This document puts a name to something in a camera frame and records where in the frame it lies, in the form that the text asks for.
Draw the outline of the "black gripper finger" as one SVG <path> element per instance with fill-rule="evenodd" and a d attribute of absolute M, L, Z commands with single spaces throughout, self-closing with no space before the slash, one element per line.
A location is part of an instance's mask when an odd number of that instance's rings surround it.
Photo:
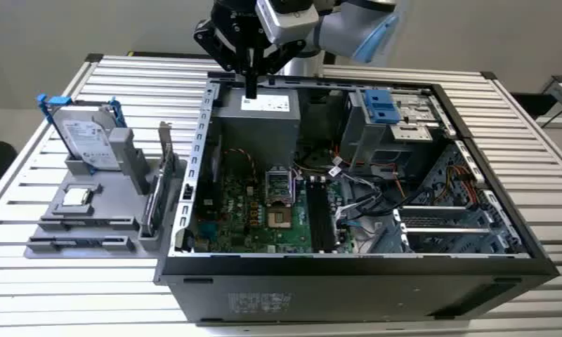
<path fill-rule="evenodd" d="M 254 59 L 252 67 L 252 98 L 258 96 L 260 77 L 268 74 L 276 74 L 290 60 L 298 56 L 306 47 L 304 39 L 282 44 L 268 56 L 266 49 L 258 46 L 254 50 Z"/>
<path fill-rule="evenodd" d="M 240 37 L 232 45 L 232 48 L 217 34 L 217 26 L 212 20 L 201 20 L 194 31 L 194 39 L 204 47 L 210 56 L 220 63 L 226 71 L 234 71 L 244 76 L 246 98 L 253 97 L 253 68 L 250 49 L 245 44 L 245 40 L 238 35 L 240 32 L 232 29 L 232 36 Z"/>

